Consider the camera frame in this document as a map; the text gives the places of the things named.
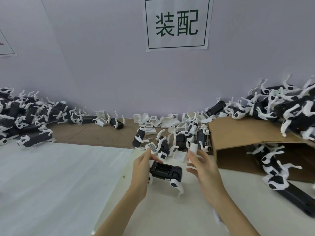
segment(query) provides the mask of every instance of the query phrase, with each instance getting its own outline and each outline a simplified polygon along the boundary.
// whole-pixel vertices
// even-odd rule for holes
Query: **sign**
[[[12,55],[15,53],[0,30],[0,57]]]
[[[207,49],[213,0],[144,0],[147,51]]]

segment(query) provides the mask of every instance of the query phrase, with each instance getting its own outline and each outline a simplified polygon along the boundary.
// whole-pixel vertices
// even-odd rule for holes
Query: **chinese character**
[[[178,11],[177,13],[180,14],[178,17],[177,25],[177,35],[179,34],[185,34],[188,35],[188,16],[186,16],[186,13],[188,12],[195,12],[196,18],[194,20],[189,21],[189,35],[196,35],[198,33],[198,30],[196,30],[194,33],[191,32],[191,24],[192,22],[198,21],[198,10],[190,10],[190,11]]]
[[[161,29],[161,30],[157,33],[157,35],[161,34],[161,36],[164,36],[164,35],[166,35],[166,33],[164,33],[163,31],[166,31],[167,34],[169,34],[169,35],[171,35],[171,36],[174,36],[174,34],[172,34],[171,32],[172,32],[172,30],[173,30],[172,28],[174,28],[175,26],[167,26],[167,25],[165,24],[165,22],[173,22],[173,20],[170,20],[170,18],[171,18],[171,17],[174,17],[174,15],[170,15],[169,12],[167,12],[167,15],[164,16],[164,17],[166,17],[167,20],[164,21],[164,23],[163,23],[163,13],[161,12],[161,19],[160,19],[159,21],[157,21],[156,24],[161,23],[161,25],[163,25],[163,26],[156,27],[156,29]]]

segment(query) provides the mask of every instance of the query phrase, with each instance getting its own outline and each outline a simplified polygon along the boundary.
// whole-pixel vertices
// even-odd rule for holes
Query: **black border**
[[[147,23],[147,36],[148,36],[148,47],[149,49],[167,49],[167,48],[181,48],[181,47],[200,47],[200,46],[176,46],[176,47],[157,47],[157,48],[150,48],[150,43],[149,43],[149,31],[148,31],[148,19],[147,19],[147,4],[146,1],[152,1],[152,0],[144,0],[144,5],[146,8],[146,23]],[[208,1],[208,12],[207,12],[207,21],[206,21],[206,31],[204,33],[204,40],[203,40],[203,45],[205,45],[206,42],[206,35],[207,35],[207,26],[208,26],[208,17],[209,17],[209,6],[210,6],[210,0]]]
[[[3,38],[5,39],[5,41],[7,42],[7,44],[10,46],[9,42],[7,41],[6,37],[4,36],[4,34],[2,33],[1,30],[0,30],[0,32],[1,32],[2,36],[3,36]],[[14,50],[12,49],[11,46],[10,46],[10,48],[11,48],[13,54],[0,54],[0,55],[15,55],[15,52],[14,52]]]

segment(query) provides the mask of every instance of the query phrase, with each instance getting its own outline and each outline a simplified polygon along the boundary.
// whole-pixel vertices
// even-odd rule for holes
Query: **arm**
[[[206,200],[220,215],[230,234],[233,236],[259,236],[225,190],[216,163],[203,151],[198,150],[197,154],[201,157],[197,157],[191,151],[188,152],[188,159],[192,163],[187,163],[187,165],[196,169],[187,168],[187,171],[198,178]]]
[[[147,194],[150,159],[163,163],[157,156],[151,154],[150,148],[134,161],[129,189],[94,236],[123,235],[133,212]]]

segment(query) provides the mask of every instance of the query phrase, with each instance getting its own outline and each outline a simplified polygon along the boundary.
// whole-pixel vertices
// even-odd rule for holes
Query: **hand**
[[[158,161],[163,163],[156,155],[151,154],[151,149],[143,153],[136,160],[132,169],[132,178],[129,190],[139,196],[139,203],[147,195],[147,187],[149,181],[150,165],[149,160]]]
[[[207,153],[198,150],[197,157],[191,151],[188,151],[188,157],[192,163],[187,163],[187,166],[195,167],[187,168],[186,170],[194,174],[201,185],[201,190],[206,200],[214,207],[215,204],[222,200],[223,196],[228,196],[218,169],[218,166]]]

